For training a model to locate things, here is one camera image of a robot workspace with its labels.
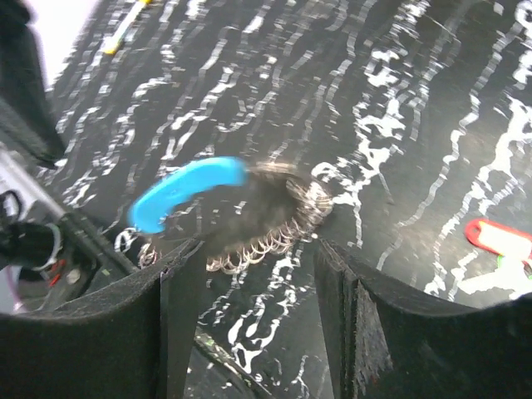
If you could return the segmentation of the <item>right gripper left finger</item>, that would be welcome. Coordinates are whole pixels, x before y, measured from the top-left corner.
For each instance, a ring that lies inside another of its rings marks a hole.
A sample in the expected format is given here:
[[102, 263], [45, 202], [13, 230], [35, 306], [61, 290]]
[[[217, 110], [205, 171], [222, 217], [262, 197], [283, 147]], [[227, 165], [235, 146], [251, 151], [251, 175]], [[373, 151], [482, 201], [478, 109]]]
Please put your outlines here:
[[94, 293], [1, 317], [4, 398], [181, 398], [204, 287], [204, 245]]

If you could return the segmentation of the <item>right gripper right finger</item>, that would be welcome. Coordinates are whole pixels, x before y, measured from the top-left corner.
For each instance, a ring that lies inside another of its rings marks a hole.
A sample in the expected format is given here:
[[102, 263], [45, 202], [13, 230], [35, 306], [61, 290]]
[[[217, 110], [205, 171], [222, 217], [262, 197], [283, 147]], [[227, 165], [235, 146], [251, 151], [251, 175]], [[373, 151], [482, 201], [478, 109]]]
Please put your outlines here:
[[530, 397], [529, 295], [484, 309], [452, 303], [324, 239], [313, 268], [335, 397]]

